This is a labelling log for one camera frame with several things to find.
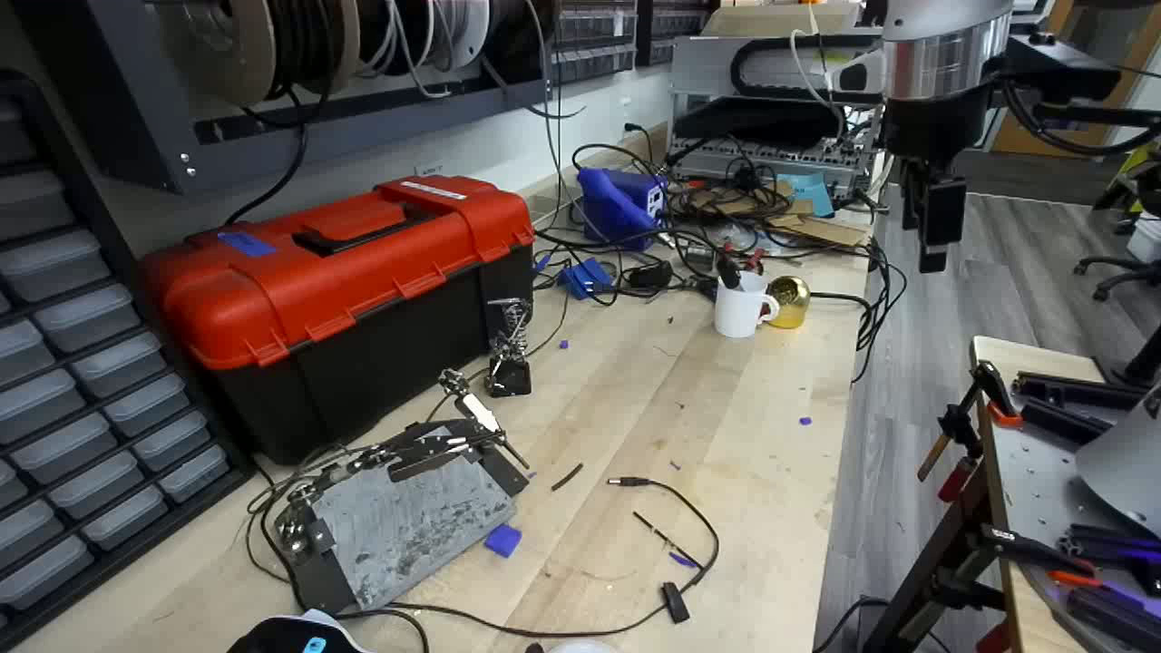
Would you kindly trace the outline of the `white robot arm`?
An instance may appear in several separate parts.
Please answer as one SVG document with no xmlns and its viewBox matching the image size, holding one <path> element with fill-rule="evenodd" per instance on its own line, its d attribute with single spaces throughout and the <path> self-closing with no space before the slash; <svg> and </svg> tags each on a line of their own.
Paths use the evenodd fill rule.
<svg viewBox="0 0 1161 653">
<path fill-rule="evenodd" d="M 945 271 L 962 240 L 966 181 L 950 165 L 982 136 L 989 65 L 1004 55 L 1010 25 L 1012 0 L 885 0 L 881 147 L 899 165 L 922 271 Z"/>
</svg>

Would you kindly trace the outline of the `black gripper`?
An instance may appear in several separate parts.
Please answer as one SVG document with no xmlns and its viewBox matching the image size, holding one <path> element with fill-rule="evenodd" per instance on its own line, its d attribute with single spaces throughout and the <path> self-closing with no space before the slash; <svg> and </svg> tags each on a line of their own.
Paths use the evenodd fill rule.
<svg viewBox="0 0 1161 653">
<path fill-rule="evenodd" d="M 905 224 L 917 232 L 917 271 L 945 271 L 962 240 L 966 181 L 950 174 L 958 153 L 982 136 L 989 102 L 969 92 L 938 102 L 894 102 L 885 151 L 899 165 Z"/>
</svg>

